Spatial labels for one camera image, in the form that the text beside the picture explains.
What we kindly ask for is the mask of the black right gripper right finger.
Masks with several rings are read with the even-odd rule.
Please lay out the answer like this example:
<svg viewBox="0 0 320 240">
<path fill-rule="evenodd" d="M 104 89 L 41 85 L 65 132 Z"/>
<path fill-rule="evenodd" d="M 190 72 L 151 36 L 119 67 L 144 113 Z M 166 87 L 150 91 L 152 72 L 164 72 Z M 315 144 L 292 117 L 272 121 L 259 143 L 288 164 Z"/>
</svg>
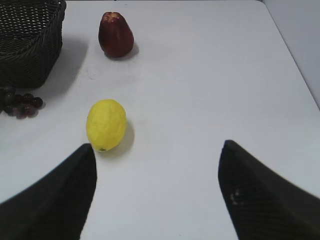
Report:
<svg viewBox="0 0 320 240">
<path fill-rule="evenodd" d="M 318 240 L 320 199 L 226 140 L 218 183 L 240 240 Z"/>
</svg>

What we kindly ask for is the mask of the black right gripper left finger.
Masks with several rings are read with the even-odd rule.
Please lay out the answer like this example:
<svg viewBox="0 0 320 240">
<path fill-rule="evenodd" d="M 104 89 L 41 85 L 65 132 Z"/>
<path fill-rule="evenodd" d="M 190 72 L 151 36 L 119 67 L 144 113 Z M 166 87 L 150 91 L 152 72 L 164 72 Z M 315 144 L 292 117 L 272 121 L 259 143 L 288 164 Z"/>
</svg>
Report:
<svg viewBox="0 0 320 240">
<path fill-rule="evenodd" d="M 80 239 L 96 185 L 95 154 L 85 143 L 47 175 L 0 204 L 0 238 Z"/>
</svg>

